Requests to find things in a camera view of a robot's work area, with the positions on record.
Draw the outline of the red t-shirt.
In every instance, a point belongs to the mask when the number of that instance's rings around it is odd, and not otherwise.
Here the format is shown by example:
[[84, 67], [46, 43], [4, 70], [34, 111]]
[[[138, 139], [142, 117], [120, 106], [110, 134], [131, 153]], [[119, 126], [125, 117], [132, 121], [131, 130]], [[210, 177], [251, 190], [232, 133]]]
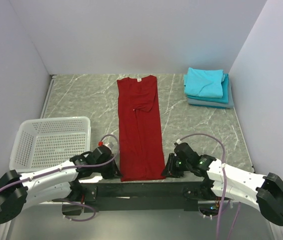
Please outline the red t-shirt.
[[157, 77], [117, 81], [121, 181], [162, 180], [165, 159]]

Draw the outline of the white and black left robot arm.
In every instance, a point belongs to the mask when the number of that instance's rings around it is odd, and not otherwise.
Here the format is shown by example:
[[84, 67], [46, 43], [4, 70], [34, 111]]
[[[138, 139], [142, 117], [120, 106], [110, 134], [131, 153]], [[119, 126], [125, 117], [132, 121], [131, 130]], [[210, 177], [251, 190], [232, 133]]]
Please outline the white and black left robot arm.
[[75, 155], [43, 170], [6, 172], [0, 178], [0, 224], [17, 217], [22, 210], [51, 200], [76, 201], [83, 195], [80, 179], [100, 173], [103, 179], [121, 178], [116, 155], [106, 145]]

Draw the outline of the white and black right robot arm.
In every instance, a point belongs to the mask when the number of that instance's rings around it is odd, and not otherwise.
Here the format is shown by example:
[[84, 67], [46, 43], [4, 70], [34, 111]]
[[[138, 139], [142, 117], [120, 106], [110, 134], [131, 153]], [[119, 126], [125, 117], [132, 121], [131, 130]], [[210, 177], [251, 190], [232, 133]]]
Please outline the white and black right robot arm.
[[213, 156], [198, 155], [183, 142], [175, 145], [161, 174], [181, 178], [185, 172], [203, 178], [199, 187], [183, 192], [187, 198], [208, 201], [225, 197], [251, 206], [269, 222], [283, 227], [283, 180], [278, 175], [256, 174], [223, 165]]

